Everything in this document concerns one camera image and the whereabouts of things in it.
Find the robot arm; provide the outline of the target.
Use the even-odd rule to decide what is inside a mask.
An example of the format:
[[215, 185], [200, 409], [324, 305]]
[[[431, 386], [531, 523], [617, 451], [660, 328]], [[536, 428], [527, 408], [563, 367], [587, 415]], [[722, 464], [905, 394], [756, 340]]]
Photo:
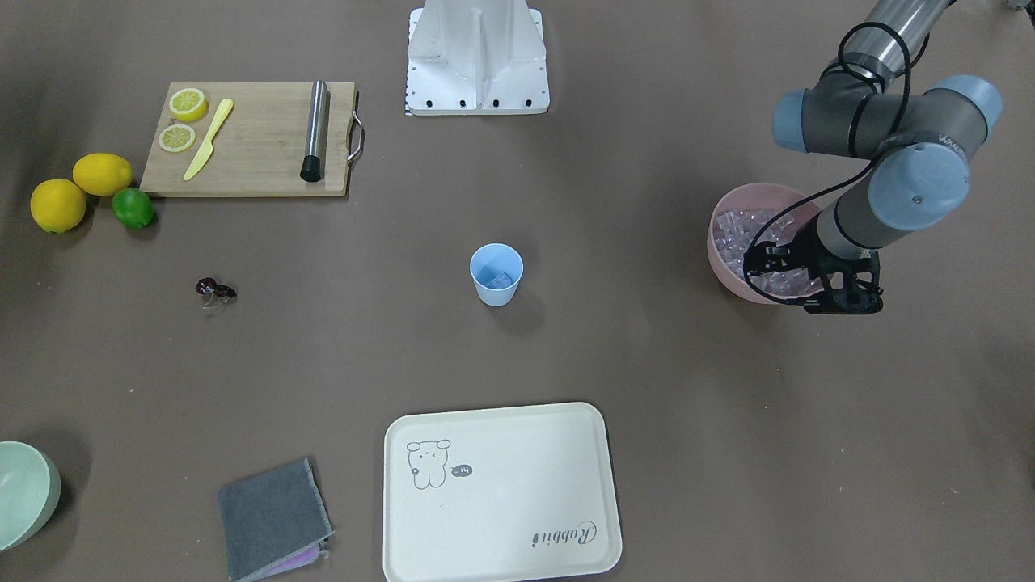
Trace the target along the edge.
[[755, 279], [802, 268], [821, 287], [787, 305], [811, 314], [879, 313], [879, 251], [965, 202], [969, 162], [990, 139], [1004, 103], [976, 76], [943, 78], [910, 95], [913, 67], [948, 7], [947, 1], [880, 1], [844, 34], [814, 88], [781, 97], [771, 125], [777, 144], [866, 166], [835, 185], [839, 198], [791, 242], [751, 240], [741, 272], [756, 294], [776, 302]]

